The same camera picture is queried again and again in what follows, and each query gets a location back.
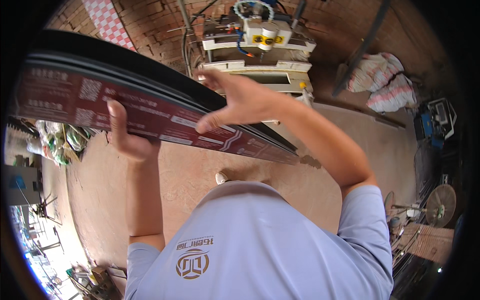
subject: concrete floor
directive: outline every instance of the concrete floor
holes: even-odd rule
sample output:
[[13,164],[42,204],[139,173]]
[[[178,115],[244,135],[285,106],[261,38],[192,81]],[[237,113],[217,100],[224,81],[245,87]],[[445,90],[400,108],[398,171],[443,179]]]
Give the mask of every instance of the concrete floor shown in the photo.
[[[363,148],[384,196],[394,191],[399,203],[414,201],[416,141],[411,120],[405,130],[398,130],[359,113],[323,109],[321,105],[316,108]],[[309,154],[282,125],[273,128],[298,146],[301,156]],[[81,163],[58,169],[51,161],[43,161],[46,193],[52,191],[59,197],[58,210],[64,224],[59,229],[62,241],[70,233],[64,244],[68,244],[66,251],[71,253],[72,262],[85,263],[86,253],[97,264],[126,267],[126,163],[103,135],[90,140]],[[316,225],[337,231],[340,189],[312,159],[289,166],[163,142],[158,164],[167,242],[215,186],[215,173],[220,170],[234,180],[270,184]]]

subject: blue machine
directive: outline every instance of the blue machine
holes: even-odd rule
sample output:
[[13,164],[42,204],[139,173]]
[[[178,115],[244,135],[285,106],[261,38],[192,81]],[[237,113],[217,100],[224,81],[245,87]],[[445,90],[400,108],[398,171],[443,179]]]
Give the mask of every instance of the blue machine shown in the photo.
[[444,141],[454,134],[456,113],[447,99],[441,98],[421,104],[420,115],[413,120],[417,141],[429,140],[442,149]]

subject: black metal profile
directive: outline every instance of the black metal profile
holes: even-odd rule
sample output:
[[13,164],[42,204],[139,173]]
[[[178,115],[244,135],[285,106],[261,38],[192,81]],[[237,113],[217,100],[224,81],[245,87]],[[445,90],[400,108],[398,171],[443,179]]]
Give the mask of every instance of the black metal profile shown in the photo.
[[[205,114],[224,107],[226,100],[195,80],[155,60],[96,38],[58,30],[44,30],[32,45],[28,63],[56,64],[76,72],[108,76],[133,84],[176,105]],[[277,147],[295,153],[296,147],[264,124],[232,125]]]

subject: shoe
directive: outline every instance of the shoe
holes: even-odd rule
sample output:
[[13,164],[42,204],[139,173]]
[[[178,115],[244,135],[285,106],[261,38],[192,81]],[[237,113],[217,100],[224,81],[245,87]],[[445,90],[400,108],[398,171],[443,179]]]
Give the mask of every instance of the shoe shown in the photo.
[[217,184],[222,184],[228,180],[228,177],[222,172],[218,172],[215,174],[215,180]]

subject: metal pipe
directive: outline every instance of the metal pipe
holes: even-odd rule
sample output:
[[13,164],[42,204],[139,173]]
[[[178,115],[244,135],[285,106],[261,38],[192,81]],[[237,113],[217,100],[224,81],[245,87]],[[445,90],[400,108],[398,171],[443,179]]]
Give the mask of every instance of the metal pipe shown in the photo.
[[297,9],[295,10],[295,13],[293,14],[293,23],[291,28],[295,29],[297,26],[299,19],[301,15],[303,14],[303,11],[305,10],[305,7],[307,6],[307,1],[306,0],[301,0],[300,3],[297,6]]
[[375,20],[370,27],[370,30],[367,33],[367,36],[363,39],[363,43],[360,45],[360,48],[357,50],[355,57],[349,62],[348,68],[341,76],[340,80],[335,85],[332,96],[336,97],[340,91],[345,88],[347,81],[350,79],[355,68],[358,66],[359,62],[361,61],[363,54],[367,51],[367,48],[373,42],[375,35],[377,33],[378,28],[382,25],[384,20],[385,14],[387,13],[388,8],[390,7],[391,0],[383,0],[380,8],[377,11],[377,15],[375,16]]
[[192,25],[190,23],[190,19],[187,14],[187,9],[185,8],[185,2],[183,0],[177,0],[177,3],[179,4],[181,16],[183,17],[183,21],[185,22],[185,28],[188,31],[193,30]]
[[[192,24],[193,21],[195,21],[195,19],[197,18],[197,16],[201,13],[203,13],[204,11],[206,11],[210,6],[212,6],[213,4],[215,4],[215,2],[217,2],[218,0],[212,0],[209,4],[207,4],[207,6],[205,6],[204,8],[202,8],[196,15],[194,15],[191,19],[190,19],[190,22],[189,24]],[[181,54],[182,54],[182,57],[183,57],[183,60],[185,61],[185,65],[187,67],[187,73],[188,73],[188,76],[189,77],[192,77],[192,69],[190,68],[190,62],[187,61],[187,55],[185,53],[185,41],[186,41],[186,38],[187,38],[187,30],[185,30],[183,32],[183,36],[182,36],[182,44],[181,44]]]

